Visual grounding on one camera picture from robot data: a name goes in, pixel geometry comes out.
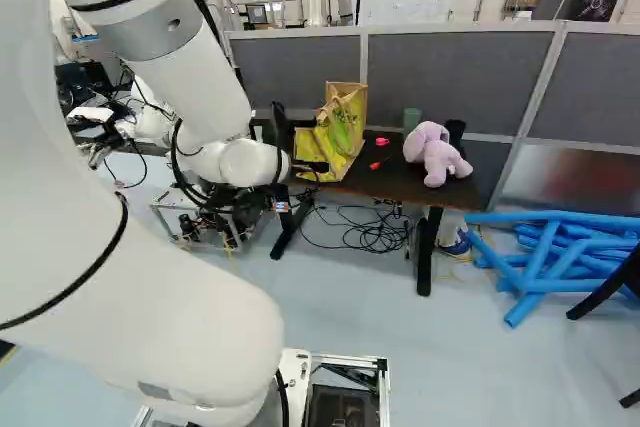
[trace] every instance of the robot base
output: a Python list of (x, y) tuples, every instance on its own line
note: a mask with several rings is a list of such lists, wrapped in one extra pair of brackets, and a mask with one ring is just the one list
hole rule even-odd
[[(287, 386), (289, 427), (390, 427), (389, 366), (383, 357), (310, 354), (285, 349), (280, 372)], [(140, 409), (131, 427), (195, 427), (185, 421)], [(247, 427), (282, 427), (277, 384)]]

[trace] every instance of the stuffed animal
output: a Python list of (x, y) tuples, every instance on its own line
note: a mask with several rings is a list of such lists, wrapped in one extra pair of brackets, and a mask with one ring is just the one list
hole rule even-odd
[(462, 179), (471, 175), (473, 167), (449, 144), (449, 131), (435, 122), (422, 122), (407, 136), (402, 147), (407, 162), (424, 162), (427, 176), (424, 185), (440, 187), (447, 172)]

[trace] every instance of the cubicle partition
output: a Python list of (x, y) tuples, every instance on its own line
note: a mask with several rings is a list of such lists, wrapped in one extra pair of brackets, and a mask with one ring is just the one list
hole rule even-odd
[[(539, 21), (227, 35), (258, 116), (279, 100), (293, 118), (312, 118), (325, 81), (360, 81), (372, 129), (401, 130), (406, 108), (467, 123), (463, 146), (487, 209), (640, 210), (600, 198), (626, 189), (640, 203), (638, 28)], [(621, 180), (613, 165), (638, 175)]]

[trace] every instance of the whiteboard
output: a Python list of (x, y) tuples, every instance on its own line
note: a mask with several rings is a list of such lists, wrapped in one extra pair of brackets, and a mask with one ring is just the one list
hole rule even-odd
[(361, 0), (360, 25), (447, 22), (459, 0)]

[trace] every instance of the green cup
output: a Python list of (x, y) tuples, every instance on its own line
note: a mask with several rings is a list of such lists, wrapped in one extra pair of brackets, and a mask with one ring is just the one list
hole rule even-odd
[(411, 133), (413, 129), (415, 129), (420, 121), (422, 120), (422, 111), (419, 109), (406, 108), (404, 109), (404, 121), (402, 124), (402, 131), (404, 133), (404, 138)]

